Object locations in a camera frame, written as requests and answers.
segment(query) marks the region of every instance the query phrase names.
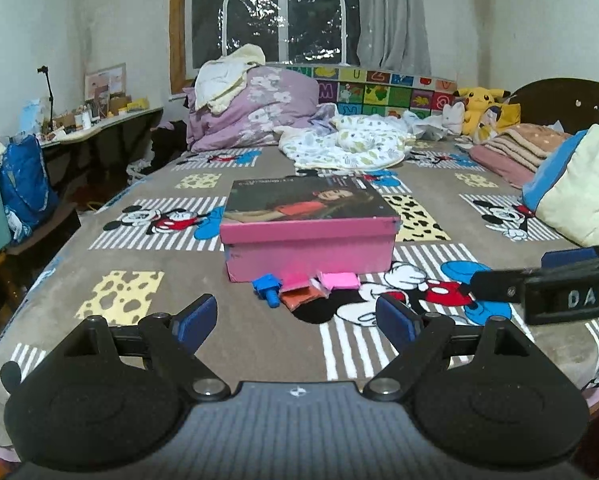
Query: gray ribbed surface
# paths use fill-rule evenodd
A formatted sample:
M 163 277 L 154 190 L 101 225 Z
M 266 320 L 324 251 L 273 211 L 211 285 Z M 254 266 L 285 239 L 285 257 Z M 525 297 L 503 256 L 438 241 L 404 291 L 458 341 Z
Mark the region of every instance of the gray ribbed surface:
M 292 395 L 303 388 L 305 394 Z M 14 479 L 84 479 L 26 466 Z M 195 408 L 159 452 L 93 480 L 129 479 L 559 479 L 562 465 L 528 474 L 479 470 L 422 439 L 396 404 L 364 399 L 354 384 L 244 383 L 226 402 Z

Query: plastic sheet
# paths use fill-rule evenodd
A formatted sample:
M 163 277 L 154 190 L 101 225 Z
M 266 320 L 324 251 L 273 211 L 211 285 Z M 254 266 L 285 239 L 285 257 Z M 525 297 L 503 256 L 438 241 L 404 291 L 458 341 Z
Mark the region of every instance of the plastic sheet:
M 193 66 L 201 67 L 222 54 L 222 1 L 193 0 Z M 359 0 L 347 6 L 348 62 L 356 64 L 359 41 Z M 289 60 L 296 63 L 338 63 L 340 52 L 339 0 L 288 0 Z M 267 61 L 277 61 L 278 0 L 229 0 L 228 52 L 246 43 L 259 45 Z

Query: pink box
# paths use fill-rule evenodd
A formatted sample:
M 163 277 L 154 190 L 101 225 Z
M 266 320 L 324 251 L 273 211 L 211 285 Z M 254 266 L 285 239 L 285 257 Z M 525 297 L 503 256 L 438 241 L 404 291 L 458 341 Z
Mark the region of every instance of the pink box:
M 228 277 L 390 268 L 399 215 L 360 178 L 237 180 L 220 225 Z

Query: wall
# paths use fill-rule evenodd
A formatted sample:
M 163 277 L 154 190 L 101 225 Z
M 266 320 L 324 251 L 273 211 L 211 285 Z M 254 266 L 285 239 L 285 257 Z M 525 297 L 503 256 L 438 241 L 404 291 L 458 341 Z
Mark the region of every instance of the wall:
M 83 0 L 88 70 L 126 63 L 127 93 L 183 118 L 183 101 L 169 103 L 169 0 Z
M 0 134 L 14 135 L 26 101 L 48 95 L 57 111 L 83 101 L 81 0 L 0 0 Z
M 599 81 L 599 0 L 491 0 L 489 85 Z
M 481 46 L 479 0 L 423 0 L 431 71 L 461 86 L 478 81 Z

